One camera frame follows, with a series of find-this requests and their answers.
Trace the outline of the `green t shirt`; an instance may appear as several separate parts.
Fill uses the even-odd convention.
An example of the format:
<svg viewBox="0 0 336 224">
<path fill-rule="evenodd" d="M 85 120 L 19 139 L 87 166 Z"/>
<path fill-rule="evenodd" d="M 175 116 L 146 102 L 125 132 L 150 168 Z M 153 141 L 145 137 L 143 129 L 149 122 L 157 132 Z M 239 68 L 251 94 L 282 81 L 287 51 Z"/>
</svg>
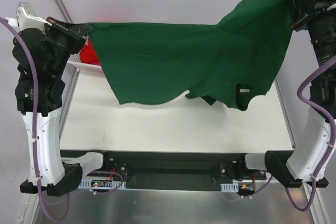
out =
<svg viewBox="0 0 336 224">
<path fill-rule="evenodd" d="M 271 88 L 288 49 L 293 0 L 243 0 L 219 23 L 90 23 L 89 39 L 120 104 L 184 94 L 245 111 Z"/>
</svg>

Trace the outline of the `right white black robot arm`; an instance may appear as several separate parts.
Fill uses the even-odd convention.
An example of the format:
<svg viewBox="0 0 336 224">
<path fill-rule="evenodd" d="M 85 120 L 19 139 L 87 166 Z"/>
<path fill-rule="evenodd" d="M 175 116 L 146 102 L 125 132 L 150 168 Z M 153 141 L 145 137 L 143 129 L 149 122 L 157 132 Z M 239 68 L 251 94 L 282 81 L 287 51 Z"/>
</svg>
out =
<svg viewBox="0 0 336 224">
<path fill-rule="evenodd" d="M 293 151 L 247 153 L 236 174 L 248 179 L 266 170 L 286 188 L 303 182 L 326 188 L 326 166 L 335 151 L 335 0 L 293 0 L 290 28 L 307 30 L 319 68 L 298 88 L 309 105 L 303 141 Z"/>
</svg>

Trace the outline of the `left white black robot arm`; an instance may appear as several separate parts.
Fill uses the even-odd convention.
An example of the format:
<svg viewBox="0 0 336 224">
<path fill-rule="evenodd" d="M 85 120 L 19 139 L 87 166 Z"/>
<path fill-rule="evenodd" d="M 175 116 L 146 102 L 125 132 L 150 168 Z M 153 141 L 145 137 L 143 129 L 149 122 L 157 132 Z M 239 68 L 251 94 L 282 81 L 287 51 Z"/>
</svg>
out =
<svg viewBox="0 0 336 224">
<path fill-rule="evenodd" d="M 18 61 L 15 89 L 18 111 L 28 136 L 29 178 L 20 185 L 26 194 L 45 191 L 60 197 L 76 190 L 84 176 L 95 171 L 105 176 L 111 163 L 101 153 L 88 152 L 62 158 L 59 121 L 65 83 L 61 77 L 71 55 L 77 54 L 88 37 L 88 24 L 70 24 L 48 17 L 41 26 L 30 25 L 13 40 L 12 54 Z"/>
</svg>

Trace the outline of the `white plastic basket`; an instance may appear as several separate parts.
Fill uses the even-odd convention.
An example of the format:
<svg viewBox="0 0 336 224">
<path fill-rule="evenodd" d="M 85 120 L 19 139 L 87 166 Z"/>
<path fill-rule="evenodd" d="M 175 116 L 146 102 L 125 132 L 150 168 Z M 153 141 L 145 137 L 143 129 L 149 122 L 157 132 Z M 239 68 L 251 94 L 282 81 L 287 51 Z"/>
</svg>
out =
<svg viewBox="0 0 336 224">
<path fill-rule="evenodd" d="M 76 67 L 78 69 L 90 69 L 90 70 L 102 71 L 102 68 L 99 65 L 92 65 L 92 64 L 88 64 L 88 63 L 82 63 L 80 61 L 79 54 L 70 55 L 67 63 L 73 65 L 74 67 Z"/>
</svg>

